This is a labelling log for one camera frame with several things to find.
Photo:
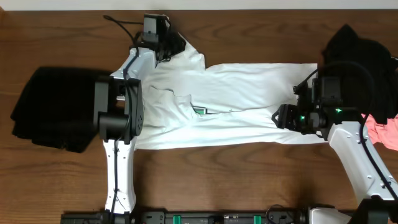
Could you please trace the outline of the white printed t-shirt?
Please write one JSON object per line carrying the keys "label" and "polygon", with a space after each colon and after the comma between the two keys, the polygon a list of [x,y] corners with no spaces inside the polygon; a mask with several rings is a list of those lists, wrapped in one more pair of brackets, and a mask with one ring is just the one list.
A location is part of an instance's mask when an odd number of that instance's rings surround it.
{"label": "white printed t-shirt", "polygon": [[316,144],[276,127],[271,117],[296,104],[292,89],[314,63],[224,63],[207,67],[192,45],[142,79],[144,127],[138,149],[174,149],[252,142]]}

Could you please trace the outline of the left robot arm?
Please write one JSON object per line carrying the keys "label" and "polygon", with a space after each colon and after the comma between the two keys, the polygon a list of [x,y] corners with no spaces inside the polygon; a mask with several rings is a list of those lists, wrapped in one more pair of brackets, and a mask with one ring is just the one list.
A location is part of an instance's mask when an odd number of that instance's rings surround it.
{"label": "left robot arm", "polygon": [[108,196],[105,210],[128,215],[136,204],[133,157],[144,126],[142,80],[160,62],[185,50],[186,40],[177,31],[143,32],[119,70],[95,83],[93,124],[107,157]]}

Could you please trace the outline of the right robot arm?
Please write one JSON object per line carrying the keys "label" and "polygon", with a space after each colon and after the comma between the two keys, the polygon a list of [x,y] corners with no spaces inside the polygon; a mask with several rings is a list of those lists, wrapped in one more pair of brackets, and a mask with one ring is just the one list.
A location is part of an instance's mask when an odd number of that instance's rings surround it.
{"label": "right robot arm", "polygon": [[338,87],[294,88],[294,92],[297,104],[281,105],[273,122],[280,129],[321,133],[338,155],[359,202],[352,215],[313,207],[307,223],[397,223],[397,181],[368,139],[361,115],[343,106]]}

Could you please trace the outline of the black garment right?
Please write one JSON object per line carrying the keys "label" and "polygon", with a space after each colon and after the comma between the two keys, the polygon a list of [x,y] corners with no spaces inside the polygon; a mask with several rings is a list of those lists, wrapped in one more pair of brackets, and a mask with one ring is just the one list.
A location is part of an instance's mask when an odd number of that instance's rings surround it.
{"label": "black garment right", "polygon": [[370,114],[379,124],[397,115],[397,59],[379,42],[345,24],[322,52],[320,76],[339,77],[343,106]]}

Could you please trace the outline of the pink garment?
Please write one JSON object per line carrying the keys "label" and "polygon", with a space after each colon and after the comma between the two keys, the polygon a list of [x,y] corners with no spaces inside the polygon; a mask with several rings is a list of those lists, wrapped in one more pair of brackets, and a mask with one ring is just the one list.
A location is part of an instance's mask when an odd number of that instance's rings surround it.
{"label": "pink garment", "polygon": [[376,123],[376,120],[369,115],[366,120],[366,128],[368,130],[367,136],[370,138],[373,144],[380,142],[386,148],[397,150],[398,147],[398,120],[395,118],[389,118],[387,124]]}

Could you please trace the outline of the black folded garment left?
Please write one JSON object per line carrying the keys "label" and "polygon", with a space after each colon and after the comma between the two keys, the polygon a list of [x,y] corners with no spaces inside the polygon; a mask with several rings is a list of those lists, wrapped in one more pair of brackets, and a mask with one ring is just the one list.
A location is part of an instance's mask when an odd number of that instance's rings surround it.
{"label": "black folded garment left", "polygon": [[38,68],[11,114],[12,134],[36,145],[82,153],[97,133],[95,82],[110,74],[92,68]]}

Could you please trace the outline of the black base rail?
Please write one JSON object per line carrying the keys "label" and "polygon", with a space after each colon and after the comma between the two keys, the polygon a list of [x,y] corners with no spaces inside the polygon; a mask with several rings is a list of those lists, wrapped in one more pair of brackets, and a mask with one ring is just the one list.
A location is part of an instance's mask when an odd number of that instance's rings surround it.
{"label": "black base rail", "polygon": [[168,212],[149,210],[112,215],[109,210],[90,213],[68,212],[61,215],[61,224],[306,224],[348,223],[353,216],[349,210],[334,207],[284,208],[273,205],[256,212]]}

